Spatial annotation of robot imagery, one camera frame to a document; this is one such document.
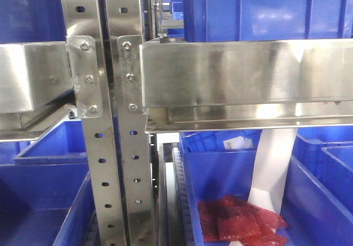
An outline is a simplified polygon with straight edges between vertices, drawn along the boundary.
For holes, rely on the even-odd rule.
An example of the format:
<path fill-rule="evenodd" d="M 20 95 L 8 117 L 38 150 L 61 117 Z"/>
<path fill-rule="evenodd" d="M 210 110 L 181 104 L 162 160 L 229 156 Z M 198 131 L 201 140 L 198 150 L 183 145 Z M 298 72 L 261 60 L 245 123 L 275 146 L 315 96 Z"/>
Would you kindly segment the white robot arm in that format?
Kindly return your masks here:
<path fill-rule="evenodd" d="M 256 151 L 248 202 L 280 213 L 297 128 L 264 129 Z"/>

